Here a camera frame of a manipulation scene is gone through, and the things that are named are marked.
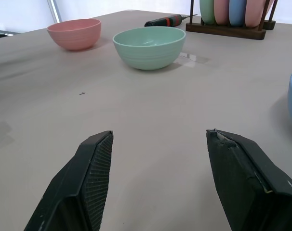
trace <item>screwdriver handle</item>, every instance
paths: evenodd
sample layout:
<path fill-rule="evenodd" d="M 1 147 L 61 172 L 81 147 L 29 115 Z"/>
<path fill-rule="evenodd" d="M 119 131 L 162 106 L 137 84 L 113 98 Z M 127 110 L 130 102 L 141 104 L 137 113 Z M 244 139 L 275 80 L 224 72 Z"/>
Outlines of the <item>screwdriver handle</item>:
<path fill-rule="evenodd" d="M 153 21 L 148 21 L 145 26 L 171 26 L 175 27 L 181 24 L 183 18 L 180 14 L 171 15 L 165 18 L 159 18 Z"/>

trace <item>mint green bowl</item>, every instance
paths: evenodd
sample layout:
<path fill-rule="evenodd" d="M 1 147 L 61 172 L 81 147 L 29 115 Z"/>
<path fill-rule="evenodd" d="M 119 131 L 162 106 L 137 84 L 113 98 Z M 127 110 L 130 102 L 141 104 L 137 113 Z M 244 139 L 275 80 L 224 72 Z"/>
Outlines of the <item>mint green bowl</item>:
<path fill-rule="evenodd" d="M 156 70 L 175 61 L 185 39 L 185 31 L 178 28 L 150 26 L 121 32 L 113 37 L 113 42 L 127 65 Z"/>

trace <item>wooden base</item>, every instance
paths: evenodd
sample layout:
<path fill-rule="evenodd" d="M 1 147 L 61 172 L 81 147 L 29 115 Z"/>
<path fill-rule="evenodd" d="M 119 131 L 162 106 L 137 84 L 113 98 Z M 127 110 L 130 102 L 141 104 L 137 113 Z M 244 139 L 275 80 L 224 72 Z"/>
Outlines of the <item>wooden base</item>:
<path fill-rule="evenodd" d="M 264 21 L 263 29 L 265 30 L 273 30 L 275 28 L 276 21 Z"/>
<path fill-rule="evenodd" d="M 263 40 L 266 34 L 265 29 L 257 30 L 257 28 L 212 26 L 199 23 L 187 23 L 186 31 L 255 40 Z"/>

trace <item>table surface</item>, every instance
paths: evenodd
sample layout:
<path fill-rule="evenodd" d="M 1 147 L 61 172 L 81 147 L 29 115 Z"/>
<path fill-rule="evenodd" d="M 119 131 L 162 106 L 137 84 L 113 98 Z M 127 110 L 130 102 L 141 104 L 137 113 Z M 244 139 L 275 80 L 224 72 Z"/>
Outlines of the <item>table surface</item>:
<path fill-rule="evenodd" d="M 102 36 L 84 52 L 45 29 L 0 39 L 0 230 L 23 230 L 78 145 L 105 130 L 115 137 L 102 231 L 229 231 L 206 129 L 256 141 L 292 178 L 292 25 L 263 41 L 187 32 L 194 65 L 127 67 L 113 35 L 166 15 L 98 17 Z"/>

